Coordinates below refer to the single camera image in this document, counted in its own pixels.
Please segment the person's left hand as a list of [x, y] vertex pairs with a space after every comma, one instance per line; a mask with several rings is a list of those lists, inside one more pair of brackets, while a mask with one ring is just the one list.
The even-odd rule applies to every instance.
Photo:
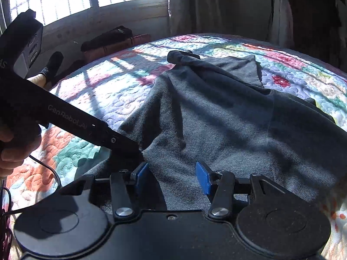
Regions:
[[12, 174], [41, 142], [41, 128], [36, 122], [13, 128], [1, 123], [1, 177]]

